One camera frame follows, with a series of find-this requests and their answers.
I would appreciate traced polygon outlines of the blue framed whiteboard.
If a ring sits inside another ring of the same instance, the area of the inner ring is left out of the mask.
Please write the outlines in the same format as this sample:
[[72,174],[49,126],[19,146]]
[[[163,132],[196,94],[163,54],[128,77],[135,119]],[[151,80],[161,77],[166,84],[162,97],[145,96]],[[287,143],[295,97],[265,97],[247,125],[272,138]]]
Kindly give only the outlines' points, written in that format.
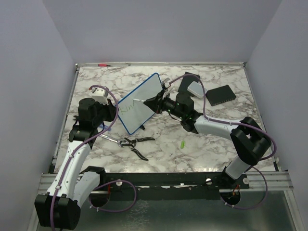
[[136,132],[154,115],[154,112],[150,108],[145,106],[142,102],[137,102],[133,99],[147,100],[155,97],[161,90],[160,76],[158,73],[153,73],[119,101],[118,118],[128,134],[131,135]]

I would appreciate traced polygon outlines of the green marker cap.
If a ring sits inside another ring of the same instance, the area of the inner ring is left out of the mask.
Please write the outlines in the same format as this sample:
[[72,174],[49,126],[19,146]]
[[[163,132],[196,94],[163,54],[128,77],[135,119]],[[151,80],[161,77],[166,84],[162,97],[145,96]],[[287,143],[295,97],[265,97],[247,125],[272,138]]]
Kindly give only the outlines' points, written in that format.
[[180,144],[180,148],[181,148],[181,149],[183,149],[183,148],[184,148],[184,146],[185,146],[185,142],[184,142],[184,141],[182,141],[182,142],[181,142],[181,144]]

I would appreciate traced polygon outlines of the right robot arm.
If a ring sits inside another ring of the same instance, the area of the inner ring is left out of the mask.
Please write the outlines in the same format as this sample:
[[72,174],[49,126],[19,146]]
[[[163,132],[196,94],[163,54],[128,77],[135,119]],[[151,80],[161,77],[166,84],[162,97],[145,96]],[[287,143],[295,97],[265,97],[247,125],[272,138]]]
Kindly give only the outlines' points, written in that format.
[[245,117],[241,121],[218,120],[205,118],[194,109],[194,101],[186,93],[178,93],[176,99],[164,96],[162,90],[155,97],[143,102],[156,114],[168,112],[180,119],[182,127],[187,132],[195,134],[210,134],[232,141],[237,156],[224,168],[221,183],[226,188],[232,188],[239,181],[239,177],[250,167],[255,166],[267,150],[272,141],[258,126],[254,119]]

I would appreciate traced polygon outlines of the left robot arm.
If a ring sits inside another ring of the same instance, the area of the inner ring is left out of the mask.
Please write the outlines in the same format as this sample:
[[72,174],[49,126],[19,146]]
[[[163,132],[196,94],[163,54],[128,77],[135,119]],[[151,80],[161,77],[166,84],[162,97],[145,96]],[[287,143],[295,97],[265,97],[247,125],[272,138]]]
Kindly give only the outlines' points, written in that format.
[[50,187],[37,195],[35,209],[42,227],[73,230],[76,228],[81,207],[93,189],[101,190],[106,177],[89,171],[78,179],[86,157],[96,138],[98,127],[105,121],[113,124],[117,118],[116,106],[110,99],[79,101],[77,125],[69,133],[69,144],[64,161]]

